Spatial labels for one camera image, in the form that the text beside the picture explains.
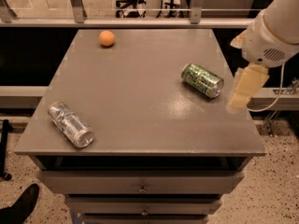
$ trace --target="drawer handle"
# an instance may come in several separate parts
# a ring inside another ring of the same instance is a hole
[[[140,189],[138,190],[138,192],[139,193],[146,193],[147,192],[147,190],[144,188],[143,184],[140,185]]]
[[[146,208],[143,209],[143,211],[140,213],[141,216],[145,217],[147,216],[149,213],[147,212]]]

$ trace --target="cable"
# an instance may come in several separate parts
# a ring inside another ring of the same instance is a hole
[[[281,89],[282,89],[282,83],[283,83],[283,76],[284,76],[284,65],[285,63],[281,66],[281,73],[280,73],[280,86],[279,86],[279,91],[278,91],[278,97],[275,99],[275,101],[269,105],[266,108],[262,108],[262,109],[249,109],[249,111],[251,112],[263,112],[265,110],[267,110],[268,108],[271,108],[279,99],[280,97],[280,93],[281,93]]]

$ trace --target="clear plastic bottle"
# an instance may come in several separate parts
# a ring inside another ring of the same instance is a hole
[[[93,141],[93,130],[63,102],[58,101],[50,105],[48,114],[75,147],[83,148]]]

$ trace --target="green can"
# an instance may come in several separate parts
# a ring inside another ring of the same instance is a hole
[[[195,87],[209,98],[215,98],[224,86],[224,80],[196,63],[188,63],[181,77],[184,82]]]

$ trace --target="gray tabletop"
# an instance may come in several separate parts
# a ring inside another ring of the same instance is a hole
[[[100,30],[78,31],[16,153],[27,155],[256,156],[264,146],[248,111],[230,115],[225,102],[233,77],[211,30],[113,30],[116,43],[99,45]],[[206,98],[182,83],[186,63],[224,78]],[[95,140],[75,149],[47,110],[63,101],[86,121]]]

